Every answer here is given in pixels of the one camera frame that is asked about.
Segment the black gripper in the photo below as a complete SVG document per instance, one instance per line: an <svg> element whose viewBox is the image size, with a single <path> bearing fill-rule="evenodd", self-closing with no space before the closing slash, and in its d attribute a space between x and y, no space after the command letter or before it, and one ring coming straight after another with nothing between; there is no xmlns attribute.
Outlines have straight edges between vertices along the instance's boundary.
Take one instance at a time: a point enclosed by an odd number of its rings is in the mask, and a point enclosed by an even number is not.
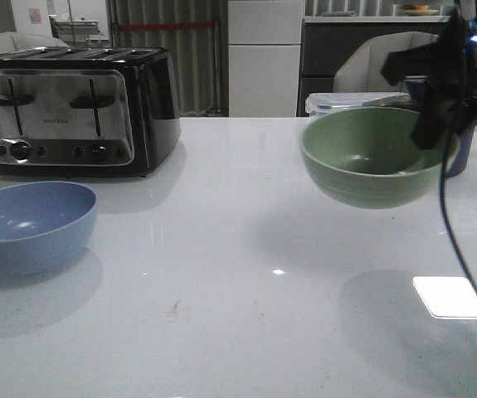
<svg viewBox="0 0 477 398"><path fill-rule="evenodd" d="M421 105L411 139L419 149L434 148L441 135L454 126L457 133L477 120L477 9L453 10L445 30L431 44L392 52L382 67L393 85L411 82L411 97Z"/></svg>

